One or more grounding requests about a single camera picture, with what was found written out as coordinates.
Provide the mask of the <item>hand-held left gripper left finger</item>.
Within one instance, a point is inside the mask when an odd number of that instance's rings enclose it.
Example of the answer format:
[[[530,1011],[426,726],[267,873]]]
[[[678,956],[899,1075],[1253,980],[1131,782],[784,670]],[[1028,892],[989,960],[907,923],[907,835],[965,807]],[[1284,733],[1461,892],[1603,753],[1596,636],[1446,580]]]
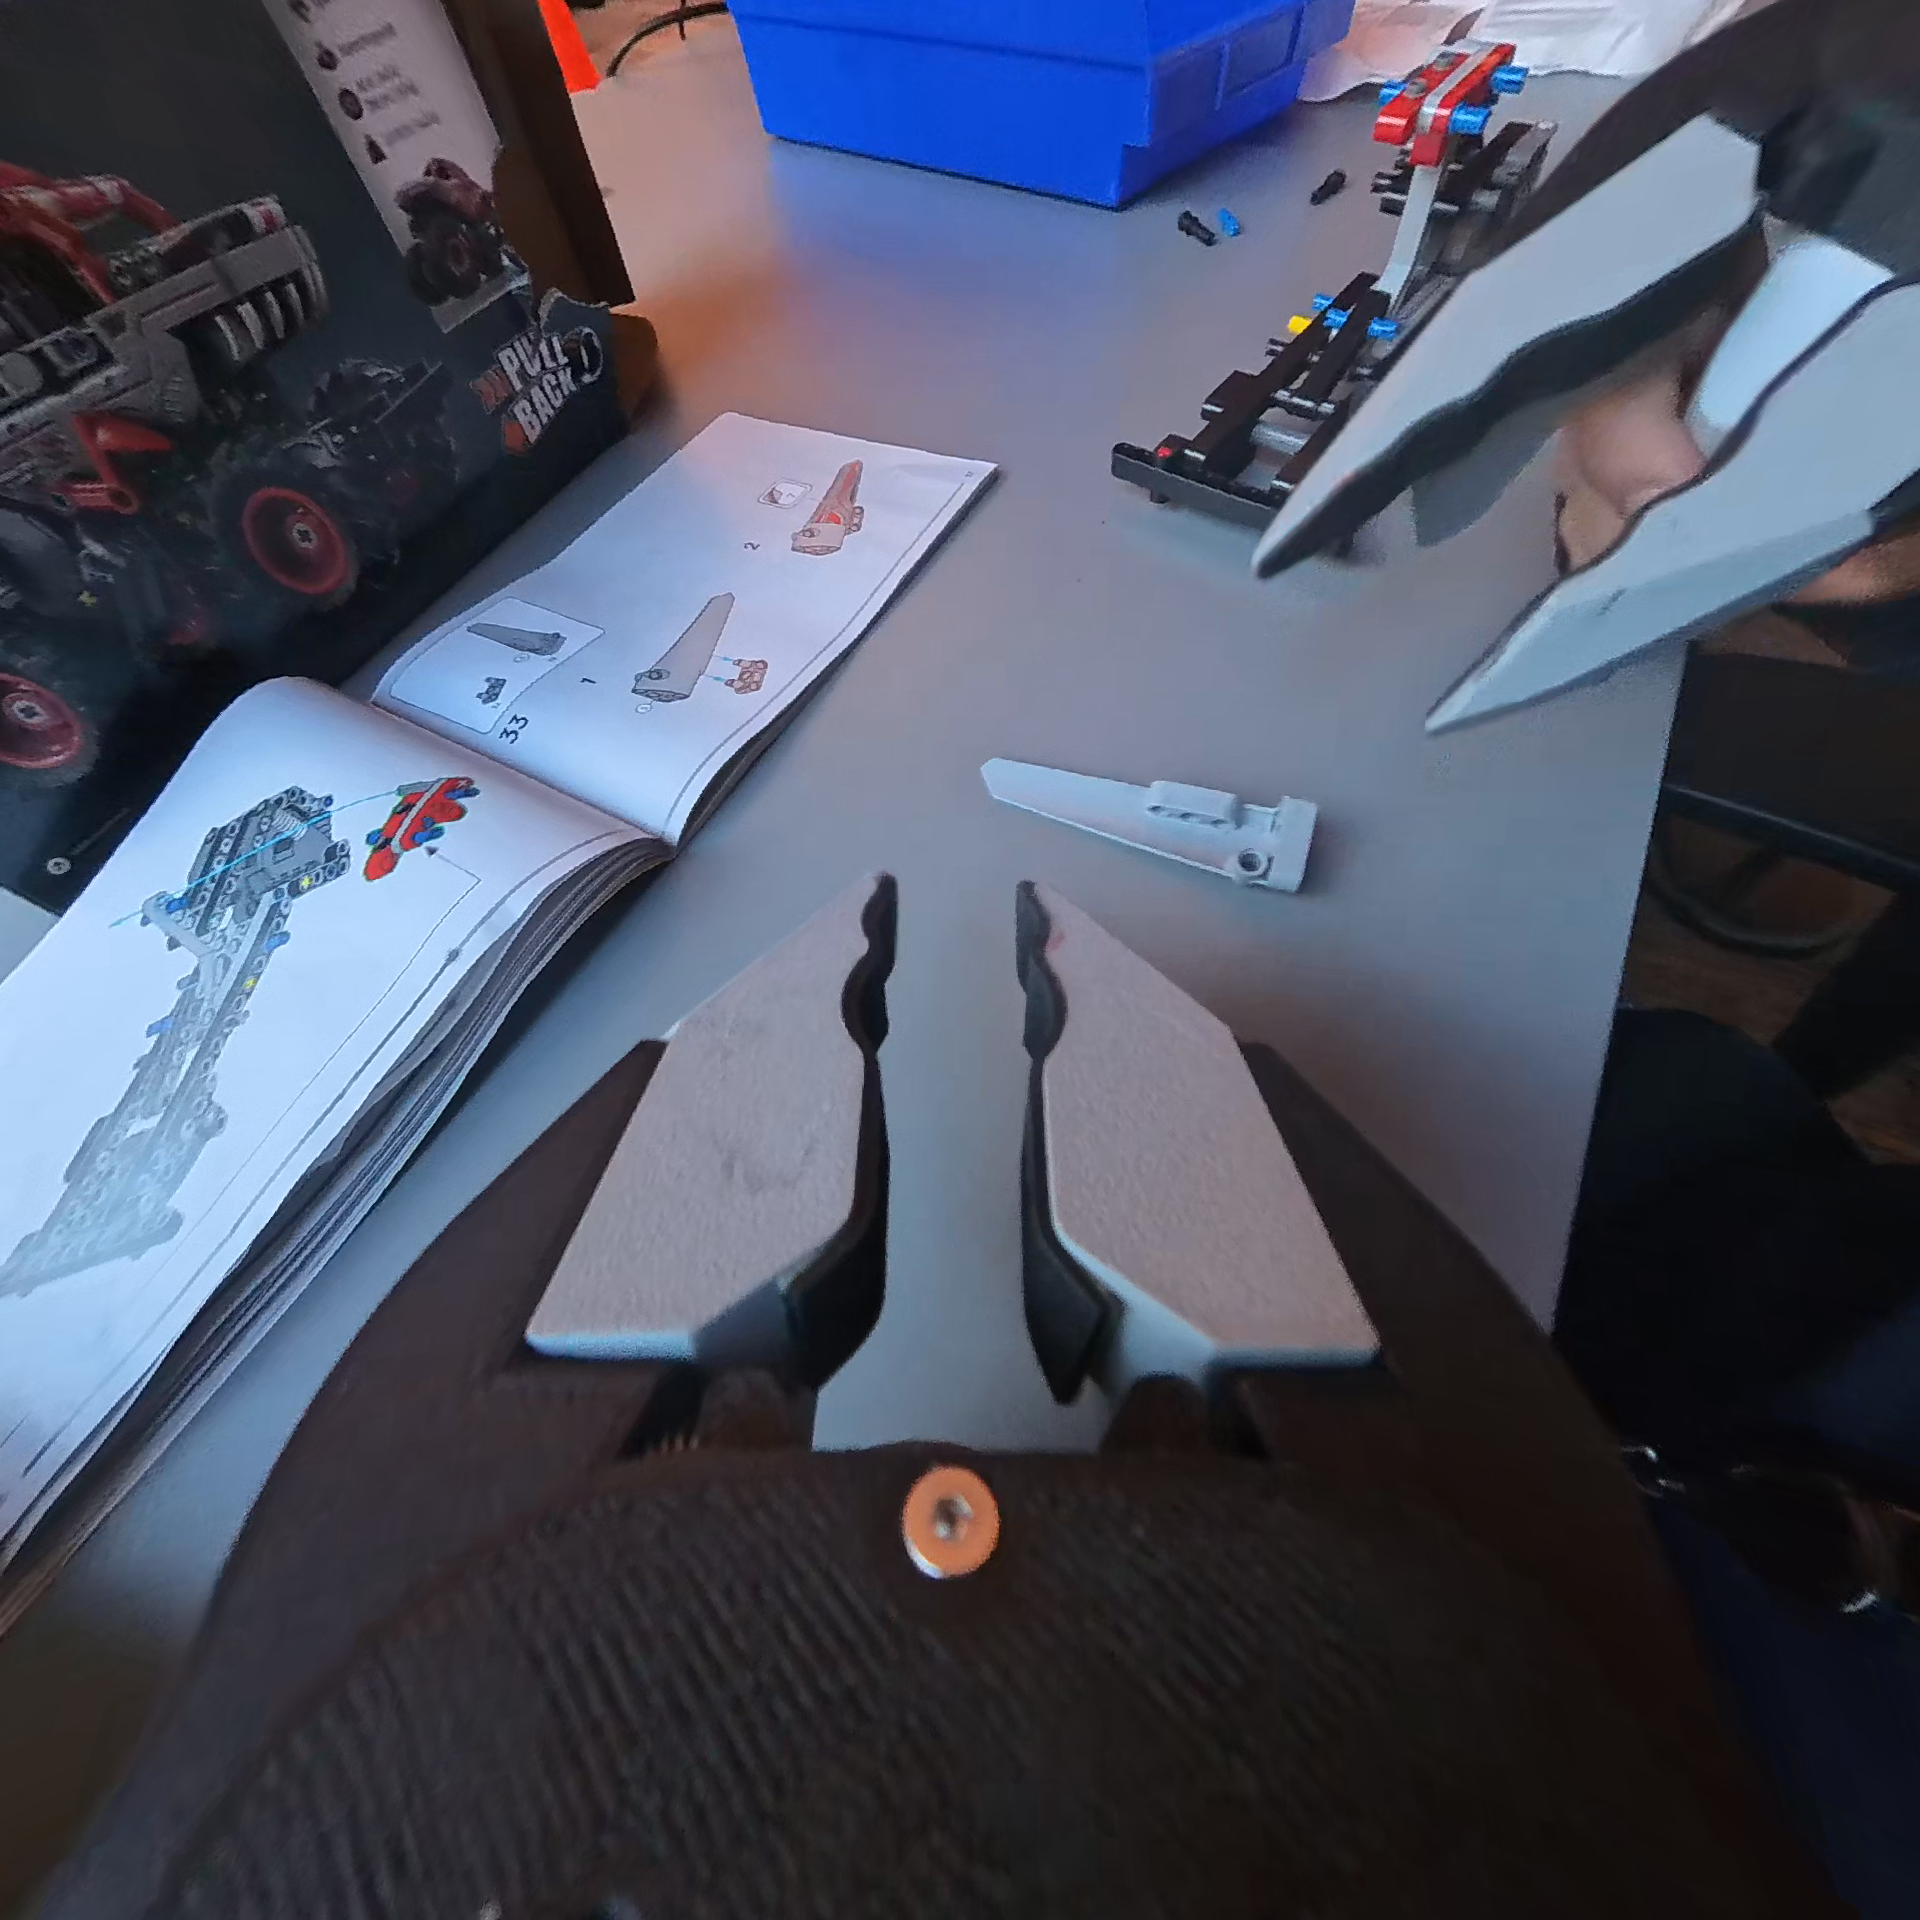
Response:
[[[899,889],[862,876],[670,1032],[524,1334],[826,1384],[884,1291]]]

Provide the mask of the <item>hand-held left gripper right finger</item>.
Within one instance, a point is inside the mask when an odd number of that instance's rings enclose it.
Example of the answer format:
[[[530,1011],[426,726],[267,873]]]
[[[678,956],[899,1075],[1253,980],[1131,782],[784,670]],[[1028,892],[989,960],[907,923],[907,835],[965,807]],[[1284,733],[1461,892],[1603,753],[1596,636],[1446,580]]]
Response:
[[[1016,893],[1021,1302],[1053,1401],[1355,1372],[1381,1337],[1232,1030],[1058,892]]]

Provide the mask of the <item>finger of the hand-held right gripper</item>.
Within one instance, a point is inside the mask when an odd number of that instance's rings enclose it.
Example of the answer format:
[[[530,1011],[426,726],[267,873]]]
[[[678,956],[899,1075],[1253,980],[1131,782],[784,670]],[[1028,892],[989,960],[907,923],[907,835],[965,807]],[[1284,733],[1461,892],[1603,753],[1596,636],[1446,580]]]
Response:
[[[1884,532],[1916,478],[1916,272],[1781,243],[1684,411],[1704,454],[1538,596],[1426,713],[1429,733],[1541,704],[1809,585]]]
[[[1273,579],[1411,495],[1440,544],[1488,515],[1596,388],[1709,303],[1758,217],[1761,126],[1606,112],[1396,352],[1254,548]]]

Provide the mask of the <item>grey lego panel piece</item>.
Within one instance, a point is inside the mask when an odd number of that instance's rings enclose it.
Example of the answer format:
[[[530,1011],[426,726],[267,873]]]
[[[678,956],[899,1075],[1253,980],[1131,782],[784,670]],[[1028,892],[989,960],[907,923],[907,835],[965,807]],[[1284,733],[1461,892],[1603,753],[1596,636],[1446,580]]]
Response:
[[[996,801],[1116,845],[1246,889],[1292,895],[1305,883],[1318,819],[1308,800],[1261,807],[1200,784],[1126,784],[1020,759],[987,759],[978,773]]]

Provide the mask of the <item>lego instruction booklet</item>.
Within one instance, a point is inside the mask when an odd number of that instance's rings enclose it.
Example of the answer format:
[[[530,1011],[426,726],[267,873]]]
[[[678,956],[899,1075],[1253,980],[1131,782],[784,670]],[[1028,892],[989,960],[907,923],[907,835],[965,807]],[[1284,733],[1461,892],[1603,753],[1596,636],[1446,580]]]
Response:
[[[365,699],[208,726],[4,979],[4,1629],[996,475],[724,414]]]

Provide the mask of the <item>black lego set box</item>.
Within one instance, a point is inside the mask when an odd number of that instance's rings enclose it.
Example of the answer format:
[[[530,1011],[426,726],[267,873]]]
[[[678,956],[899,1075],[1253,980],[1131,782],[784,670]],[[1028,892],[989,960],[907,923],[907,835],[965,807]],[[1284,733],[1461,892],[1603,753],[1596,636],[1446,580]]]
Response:
[[[652,321],[533,1],[3,4],[3,880],[341,683],[629,431]]]

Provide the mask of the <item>person's right hand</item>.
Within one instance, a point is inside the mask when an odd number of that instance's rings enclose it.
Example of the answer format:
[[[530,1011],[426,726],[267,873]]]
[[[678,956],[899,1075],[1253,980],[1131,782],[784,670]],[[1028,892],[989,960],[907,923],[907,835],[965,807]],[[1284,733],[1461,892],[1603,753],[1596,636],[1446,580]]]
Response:
[[[1563,422],[1555,475],[1560,574],[1600,557],[1651,502],[1697,480],[1708,454],[1689,431],[1689,371],[1662,360],[1584,399]]]

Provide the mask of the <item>person's leg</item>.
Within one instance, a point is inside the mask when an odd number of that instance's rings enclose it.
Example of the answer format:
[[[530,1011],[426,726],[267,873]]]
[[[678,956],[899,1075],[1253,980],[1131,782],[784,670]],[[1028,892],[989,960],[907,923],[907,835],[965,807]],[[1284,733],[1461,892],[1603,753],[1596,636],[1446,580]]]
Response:
[[[1918,1889],[1916,1283],[1916,1165],[1734,1028],[1620,1011],[1553,1339],[1860,1916]]]

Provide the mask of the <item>blue plastic bin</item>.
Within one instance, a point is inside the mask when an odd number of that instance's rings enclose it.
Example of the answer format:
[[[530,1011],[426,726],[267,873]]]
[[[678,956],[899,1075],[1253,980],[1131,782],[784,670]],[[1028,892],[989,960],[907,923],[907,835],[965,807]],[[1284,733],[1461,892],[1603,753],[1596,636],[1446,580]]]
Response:
[[[1098,208],[1283,115],[1353,1],[732,1],[770,136]]]

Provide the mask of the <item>partly built lego truck frame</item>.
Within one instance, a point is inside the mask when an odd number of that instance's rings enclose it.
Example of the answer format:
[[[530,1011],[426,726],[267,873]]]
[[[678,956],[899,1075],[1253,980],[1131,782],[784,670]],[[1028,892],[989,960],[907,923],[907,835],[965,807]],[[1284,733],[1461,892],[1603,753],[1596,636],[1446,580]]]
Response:
[[[1372,192],[1396,225],[1381,272],[1316,294],[1260,368],[1214,385],[1189,436],[1116,443],[1112,473],[1153,502],[1266,526],[1537,185],[1555,124],[1504,107],[1526,77],[1513,41],[1454,39],[1381,84],[1373,142],[1388,163]]]

